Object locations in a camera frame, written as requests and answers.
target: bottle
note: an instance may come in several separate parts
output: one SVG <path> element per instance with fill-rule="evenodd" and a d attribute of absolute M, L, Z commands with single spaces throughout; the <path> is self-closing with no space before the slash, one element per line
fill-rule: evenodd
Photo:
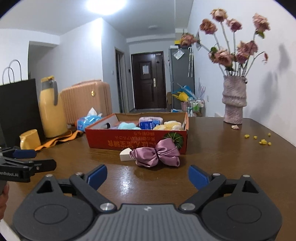
<path fill-rule="evenodd" d="M 68 131 L 62 98 L 54 76 L 41 79 L 41 84 L 39 110 L 44 134 L 47 138 L 57 137 Z"/>

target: yellow watering can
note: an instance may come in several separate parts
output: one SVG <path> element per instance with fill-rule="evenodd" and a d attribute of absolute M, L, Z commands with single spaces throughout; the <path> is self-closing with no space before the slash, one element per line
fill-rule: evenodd
<path fill-rule="evenodd" d="M 178 92 L 179 95 L 172 95 L 181 102 L 186 102 L 188 100 L 188 95 L 185 92 Z"/>

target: black shopping bag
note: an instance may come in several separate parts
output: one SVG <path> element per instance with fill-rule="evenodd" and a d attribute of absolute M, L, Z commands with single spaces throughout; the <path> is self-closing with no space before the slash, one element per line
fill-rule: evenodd
<path fill-rule="evenodd" d="M 13 147 L 20 146 L 20 135 L 26 131 L 37 129 L 40 141 L 45 141 L 45 135 L 39 113 L 39 106 L 36 93 L 35 79 L 22 80 L 22 70 L 20 65 L 21 80 L 13 83 L 10 80 L 9 72 L 13 60 L 9 67 L 5 68 L 0 85 L 0 146 Z M 9 84 L 4 84 L 4 73 L 8 70 Z"/>

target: refrigerator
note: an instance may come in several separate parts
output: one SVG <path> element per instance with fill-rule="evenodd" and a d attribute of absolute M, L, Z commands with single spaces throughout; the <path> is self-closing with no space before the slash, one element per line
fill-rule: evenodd
<path fill-rule="evenodd" d="M 189 66 L 189 49 L 182 49 L 184 52 L 183 56 L 178 60 L 174 55 L 178 52 L 178 49 L 169 49 L 170 59 L 170 87 L 172 94 L 180 89 L 181 86 L 189 86 L 192 92 L 195 94 L 194 87 L 194 70 L 193 76 L 191 77 L 191 71 L 188 77 L 188 66 Z M 181 103 L 175 97 L 172 97 L 172 109 L 181 109 Z"/>

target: paper notice on door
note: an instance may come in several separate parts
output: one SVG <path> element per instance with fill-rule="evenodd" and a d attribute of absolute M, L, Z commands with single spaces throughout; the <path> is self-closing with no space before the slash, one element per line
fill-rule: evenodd
<path fill-rule="evenodd" d="M 148 65 L 143 66 L 143 74 L 149 74 L 149 66 Z"/>

